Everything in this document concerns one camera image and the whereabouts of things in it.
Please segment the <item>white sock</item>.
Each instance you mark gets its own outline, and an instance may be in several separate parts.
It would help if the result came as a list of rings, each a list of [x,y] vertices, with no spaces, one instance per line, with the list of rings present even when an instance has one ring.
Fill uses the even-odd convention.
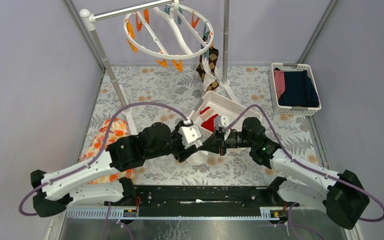
[[[208,151],[202,151],[198,150],[197,152],[191,154],[187,159],[186,162],[192,166],[197,166],[204,164],[209,157]]]
[[[215,90],[219,85],[216,80],[216,77],[212,74],[210,69],[209,61],[204,57],[202,60],[202,69],[203,69],[203,89],[207,91]]]

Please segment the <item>teal front clip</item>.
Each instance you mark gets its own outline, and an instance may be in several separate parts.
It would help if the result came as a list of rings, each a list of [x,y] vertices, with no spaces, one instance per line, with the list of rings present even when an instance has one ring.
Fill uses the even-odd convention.
[[[202,58],[208,60],[210,56],[210,49],[208,48],[203,54]]]

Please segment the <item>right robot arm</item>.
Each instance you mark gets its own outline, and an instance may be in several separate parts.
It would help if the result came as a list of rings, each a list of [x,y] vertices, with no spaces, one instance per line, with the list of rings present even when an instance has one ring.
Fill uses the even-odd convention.
[[[282,177],[276,178],[267,191],[267,201],[279,206],[284,201],[297,203],[325,213],[335,224],[353,229],[370,203],[363,194],[358,176],[349,170],[342,173],[314,166],[302,159],[288,156],[285,149],[266,136],[266,129],[256,117],[247,117],[241,131],[226,133],[222,127],[199,147],[221,156],[227,149],[248,148],[249,156],[260,166],[282,172],[296,180],[294,183]]]

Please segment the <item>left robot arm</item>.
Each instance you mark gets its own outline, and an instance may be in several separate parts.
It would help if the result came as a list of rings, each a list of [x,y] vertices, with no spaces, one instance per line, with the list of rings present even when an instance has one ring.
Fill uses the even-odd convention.
[[[96,155],[95,160],[79,162],[55,172],[34,170],[30,182],[35,214],[41,218],[57,215],[75,204],[94,201],[120,202],[124,206],[135,200],[134,187],[127,180],[120,183],[89,183],[100,177],[125,172],[144,165],[146,160],[172,155],[186,161],[198,151],[202,134],[197,125],[179,122],[174,130],[156,122],[137,135],[121,137]]]

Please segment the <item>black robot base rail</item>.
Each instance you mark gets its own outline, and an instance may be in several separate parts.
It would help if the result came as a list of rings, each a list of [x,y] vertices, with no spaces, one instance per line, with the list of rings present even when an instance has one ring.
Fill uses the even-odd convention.
[[[261,217],[262,210],[282,213],[291,205],[269,187],[137,185],[111,207],[132,207],[139,217]]]

